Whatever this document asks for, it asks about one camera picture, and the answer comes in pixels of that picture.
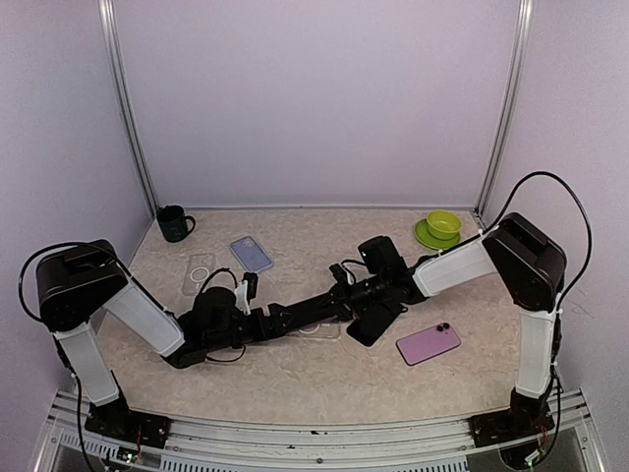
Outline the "clear magsafe phone case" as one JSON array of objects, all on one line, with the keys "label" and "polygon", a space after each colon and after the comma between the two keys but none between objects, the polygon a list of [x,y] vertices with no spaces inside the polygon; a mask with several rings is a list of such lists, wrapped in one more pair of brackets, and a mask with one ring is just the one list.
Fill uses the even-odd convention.
[{"label": "clear magsafe phone case", "polygon": [[337,339],[340,336],[341,324],[337,321],[310,324],[292,331],[291,334],[306,339],[325,340]]}]

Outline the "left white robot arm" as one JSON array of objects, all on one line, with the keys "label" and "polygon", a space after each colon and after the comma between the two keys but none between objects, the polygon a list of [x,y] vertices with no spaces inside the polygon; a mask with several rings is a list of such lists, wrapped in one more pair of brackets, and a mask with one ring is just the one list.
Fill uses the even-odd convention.
[{"label": "left white robot arm", "polygon": [[[25,278],[34,270],[37,310],[25,303]],[[138,426],[135,411],[105,361],[92,318],[108,315],[174,369],[215,361],[215,352],[246,350],[325,318],[325,299],[254,309],[247,273],[232,289],[204,284],[192,308],[175,316],[131,273],[106,240],[64,242],[31,254],[18,276],[24,312],[51,333],[59,355],[100,423],[119,438]]]}]

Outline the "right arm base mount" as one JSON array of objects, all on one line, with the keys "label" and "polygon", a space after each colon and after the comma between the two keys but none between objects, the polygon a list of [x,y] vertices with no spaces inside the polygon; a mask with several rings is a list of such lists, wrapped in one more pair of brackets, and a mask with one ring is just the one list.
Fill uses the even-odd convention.
[{"label": "right arm base mount", "polygon": [[513,388],[509,407],[469,419],[475,447],[506,443],[550,431],[554,427],[548,398],[552,383],[539,396],[526,396]]}]

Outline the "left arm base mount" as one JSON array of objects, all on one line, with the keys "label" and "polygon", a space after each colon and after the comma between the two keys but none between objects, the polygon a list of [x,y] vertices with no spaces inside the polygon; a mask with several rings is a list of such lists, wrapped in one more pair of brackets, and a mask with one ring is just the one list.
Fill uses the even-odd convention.
[{"label": "left arm base mount", "polygon": [[171,420],[132,409],[112,373],[103,380],[88,377],[85,394],[89,400],[85,427],[89,432],[139,446],[165,447]]}]

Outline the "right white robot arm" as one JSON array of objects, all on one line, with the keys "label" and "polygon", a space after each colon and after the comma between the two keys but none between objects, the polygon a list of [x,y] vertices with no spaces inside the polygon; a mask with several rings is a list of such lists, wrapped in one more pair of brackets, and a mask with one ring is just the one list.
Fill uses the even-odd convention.
[{"label": "right white robot arm", "polygon": [[541,419],[541,408],[532,398],[549,388],[560,343],[564,251],[517,212],[450,249],[420,257],[414,265],[406,264],[387,236],[371,238],[359,251],[369,278],[352,282],[341,274],[335,286],[340,302],[356,315],[356,325],[364,323],[365,307],[415,305],[489,275],[501,279],[520,315],[514,391],[527,397],[506,409],[502,426],[511,436],[526,435]]}]

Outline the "purple-edged black-screen phone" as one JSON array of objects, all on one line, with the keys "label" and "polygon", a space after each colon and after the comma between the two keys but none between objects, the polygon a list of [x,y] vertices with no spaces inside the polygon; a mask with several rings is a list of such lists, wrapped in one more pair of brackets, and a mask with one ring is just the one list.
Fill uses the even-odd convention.
[{"label": "purple-edged black-screen phone", "polygon": [[330,294],[321,294],[284,307],[281,323],[287,331],[301,329],[331,319],[337,314],[337,305]]}]

